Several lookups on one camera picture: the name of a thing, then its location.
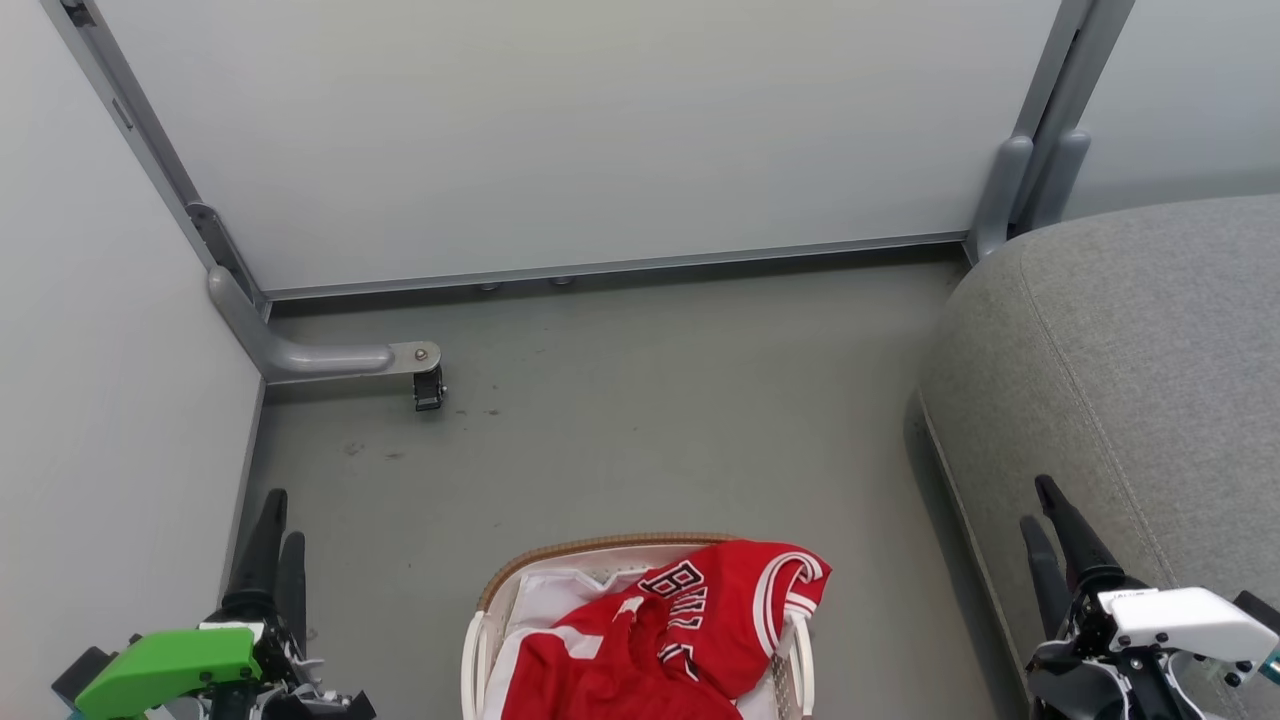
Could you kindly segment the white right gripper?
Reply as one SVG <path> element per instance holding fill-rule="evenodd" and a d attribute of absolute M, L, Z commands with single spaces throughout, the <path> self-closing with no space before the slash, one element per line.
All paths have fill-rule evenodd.
<path fill-rule="evenodd" d="M 1238 689 L 1277 683 L 1277 611 L 1242 592 L 1234 601 L 1204 588 L 1161 591 L 1120 568 L 1052 477 L 1034 479 L 1039 521 L 1019 521 L 1046 642 L 1027 662 L 1033 719 L 1207 719 L 1181 687 L 1190 660 Z"/>

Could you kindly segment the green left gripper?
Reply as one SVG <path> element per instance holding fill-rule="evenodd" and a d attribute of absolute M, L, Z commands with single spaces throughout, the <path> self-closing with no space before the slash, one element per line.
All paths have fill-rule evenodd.
<path fill-rule="evenodd" d="M 236 561 L 224 606 L 195 628 L 87 648 L 52 683 L 74 719 L 143 719 L 178 700 L 201 719 L 375 719 L 366 693 L 325 691 L 294 633 L 307 630 L 306 539 L 284 538 L 288 493 L 271 489 Z M 276 609 L 274 605 L 276 588 Z"/>

